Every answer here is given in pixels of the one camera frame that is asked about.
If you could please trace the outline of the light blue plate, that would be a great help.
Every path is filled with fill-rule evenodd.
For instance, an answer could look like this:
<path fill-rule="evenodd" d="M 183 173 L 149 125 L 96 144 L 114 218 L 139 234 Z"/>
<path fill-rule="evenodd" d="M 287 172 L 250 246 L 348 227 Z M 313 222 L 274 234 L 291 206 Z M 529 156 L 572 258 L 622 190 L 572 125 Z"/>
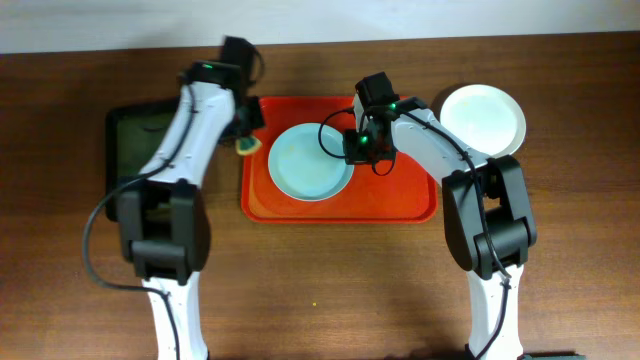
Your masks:
<path fill-rule="evenodd" d="M 319 123 L 284 131 L 268 155 L 269 175 L 285 195 L 304 202 L 327 200 L 351 181 L 354 166 L 342 159 L 343 135 Z"/>

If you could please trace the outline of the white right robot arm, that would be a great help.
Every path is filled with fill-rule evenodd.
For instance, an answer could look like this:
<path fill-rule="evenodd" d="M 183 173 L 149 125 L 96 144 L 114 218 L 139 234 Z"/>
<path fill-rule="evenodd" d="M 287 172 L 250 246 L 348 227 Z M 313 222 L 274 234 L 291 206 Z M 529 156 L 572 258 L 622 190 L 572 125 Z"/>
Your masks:
<path fill-rule="evenodd" d="M 375 166 L 402 153 L 441 187 L 445 240 L 469 285 L 466 356 L 524 358 L 518 291 L 537 229 L 519 162 L 464 143 L 424 101 L 401 98 L 383 72 L 356 84 L 353 114 L 356 126 L 343 140 L 347 164 Z"/>

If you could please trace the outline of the yellow green sponge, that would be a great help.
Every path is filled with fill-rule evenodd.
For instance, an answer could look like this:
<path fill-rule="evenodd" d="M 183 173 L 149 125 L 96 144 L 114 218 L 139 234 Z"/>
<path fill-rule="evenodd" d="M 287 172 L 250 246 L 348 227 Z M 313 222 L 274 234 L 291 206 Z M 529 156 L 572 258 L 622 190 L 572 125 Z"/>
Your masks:
<path fill-rule="evenodd" d="M 235 150 L 240 156 L 250 156 L 256 153 L 261 146 L 262 142 L 254 135 L 240 137 L 235 141 Z"/>

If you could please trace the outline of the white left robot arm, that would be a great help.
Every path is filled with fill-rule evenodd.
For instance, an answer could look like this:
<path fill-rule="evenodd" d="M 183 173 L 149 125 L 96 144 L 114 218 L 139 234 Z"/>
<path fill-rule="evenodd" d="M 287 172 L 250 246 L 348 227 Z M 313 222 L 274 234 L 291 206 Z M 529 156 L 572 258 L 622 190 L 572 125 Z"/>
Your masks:
<path fill-rule="evenodd" d="M 158 147 L 116 196 L 122 255 L 149 297 L 161 359 L 209 356 L 198 297 L 211 244 L 201 188 L 219 142 L 242 156 L 259 149 L 253 133 L 265 121 L 249 90 L 264 68 L 258 49 L 232 36 L 217 59 L 194 62 Z"/>

